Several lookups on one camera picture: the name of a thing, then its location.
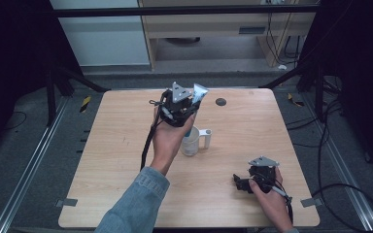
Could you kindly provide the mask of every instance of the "person's right hand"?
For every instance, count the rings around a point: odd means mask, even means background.
[[[283,183],[283,177],[278,167],[275,168],[275,174],[277,181]],[[265,215],[274,224],[275,228],[280,232],[291,230],[293,226],[289,219],[287,204],[284,197],[273,189],[268,193],[264,193],[254,180],[250,180],[250,187],[258,199]]]

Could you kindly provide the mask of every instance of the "person's left hand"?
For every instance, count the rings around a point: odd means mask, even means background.
[[[157,108],[154,110],[153,116],[156,117]],[[192,128],[195,121],[195,115],[190,116],[183,127],[174,127],[161,122],[153,135],[153,162],[151,167],[161,172],[164,176],[169,170],[169,167],[180,149],[182,139],[186,133]]]

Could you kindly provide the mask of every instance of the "black horizontal bar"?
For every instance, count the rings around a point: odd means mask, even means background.
[[[50,12],[31,12],[51,17],[130,17],[167,15],[215,15],[215,14],[260,14],[260,13],[313,13],[320,9],[318,4],[309,5],[229,5],[190,7],[142,7],[105,9],[68,9]]]

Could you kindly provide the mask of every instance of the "white cup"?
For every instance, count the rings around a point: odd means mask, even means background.
[[[210,146],[211,135],[211,129],[199,130],[197,127],[192,126],[189,137],[183,138],[183,142],[181,143],[181,152],[186,156],[196,155],[199,150],[200,137],[205,137],[204,149],[207,149]]]

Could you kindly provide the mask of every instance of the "forearm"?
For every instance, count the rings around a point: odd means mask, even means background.
[[[145,167],[104,215],[95,232],[153,232],[168,187],[168,180],[160,172]]]

